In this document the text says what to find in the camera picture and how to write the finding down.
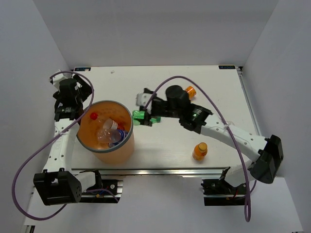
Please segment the green plastic bottle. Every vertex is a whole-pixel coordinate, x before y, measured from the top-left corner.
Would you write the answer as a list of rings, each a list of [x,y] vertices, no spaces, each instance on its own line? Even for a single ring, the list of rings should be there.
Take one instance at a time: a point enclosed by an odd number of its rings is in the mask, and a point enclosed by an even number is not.
[[[140,110],[134,110],[132,112],[132,119],[133,119],[133,124],[138,126],[138,125],[142,125],[142,120],[144,118],[144,111],[140,111]],[[160,123],[161,122],[161,117],[157,116],[157,117],[152,117],[151,119],[152,123]]]

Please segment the clear bottle red cap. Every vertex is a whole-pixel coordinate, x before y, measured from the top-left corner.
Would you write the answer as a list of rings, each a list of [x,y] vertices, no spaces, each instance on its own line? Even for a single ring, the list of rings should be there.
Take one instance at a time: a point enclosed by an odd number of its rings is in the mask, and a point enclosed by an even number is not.
[[[96,112],[90,114],[90,119],[98,122],[103,129],[124,130],[124,127],[121,124],[107,116],[100,115]]]

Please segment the clear bottle blue label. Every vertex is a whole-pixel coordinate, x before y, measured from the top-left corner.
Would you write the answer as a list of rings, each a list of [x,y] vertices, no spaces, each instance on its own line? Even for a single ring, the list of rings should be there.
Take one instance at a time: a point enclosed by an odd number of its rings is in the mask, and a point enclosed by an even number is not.
[[[97,132],[97,140],[99,143],[107,144],[110,148],[121,143],[128,132],[125,130],[118,129],[102,129]]]

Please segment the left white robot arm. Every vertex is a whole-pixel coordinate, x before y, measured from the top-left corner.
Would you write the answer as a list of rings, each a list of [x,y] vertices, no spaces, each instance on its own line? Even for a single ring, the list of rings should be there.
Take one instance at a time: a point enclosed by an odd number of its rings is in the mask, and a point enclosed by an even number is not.
[[[97,194],[103,182],[97,170],[72,173],[73,147],[80,129],[82,116],[86,113],[84,101],[93,89],[78,74],[67,77],[57,74],[51,78],[57,88],[53,97],[55,137],[46,164],[41,173],[34,175],[34,185],[46,206],[79,203],[82,194],[89,190]]]

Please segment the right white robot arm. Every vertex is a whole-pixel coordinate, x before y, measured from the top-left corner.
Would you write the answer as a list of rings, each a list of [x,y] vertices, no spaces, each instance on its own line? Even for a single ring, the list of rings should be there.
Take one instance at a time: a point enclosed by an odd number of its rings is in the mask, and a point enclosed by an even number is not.
[[[150,119],[153,117],[177,118],[183,128],[238,149],[249,159],[246,165],[224,169],[218,181],[203,183],[206,195],[235,194],[238,187],[246,183],[246,178],[265,184],[273,183],[283,160],[282,143],[278,136],[254,135],[224,123],[209,109],[191,103],[187,92],[178,85],[168,87],[165,94],[165,100],[147,88],[137,94],[136,105],[144,111],[144,125],[151,126]]]

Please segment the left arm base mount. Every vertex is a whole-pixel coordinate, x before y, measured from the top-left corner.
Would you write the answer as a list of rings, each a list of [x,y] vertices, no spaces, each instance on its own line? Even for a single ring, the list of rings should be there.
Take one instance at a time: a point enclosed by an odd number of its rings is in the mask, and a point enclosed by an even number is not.
[[[80,203],[118,203],[122,194],[123,180],[101,175],[98,170],[90,171],[95,173],[96,184],[82,193]]]

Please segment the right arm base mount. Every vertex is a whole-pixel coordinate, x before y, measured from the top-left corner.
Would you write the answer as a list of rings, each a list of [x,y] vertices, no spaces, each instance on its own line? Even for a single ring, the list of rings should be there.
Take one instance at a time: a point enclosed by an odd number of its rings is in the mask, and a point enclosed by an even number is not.
[[[201,182],[205,206],[243,206],[246,184],[237,187],[219,179],[204,179]]]

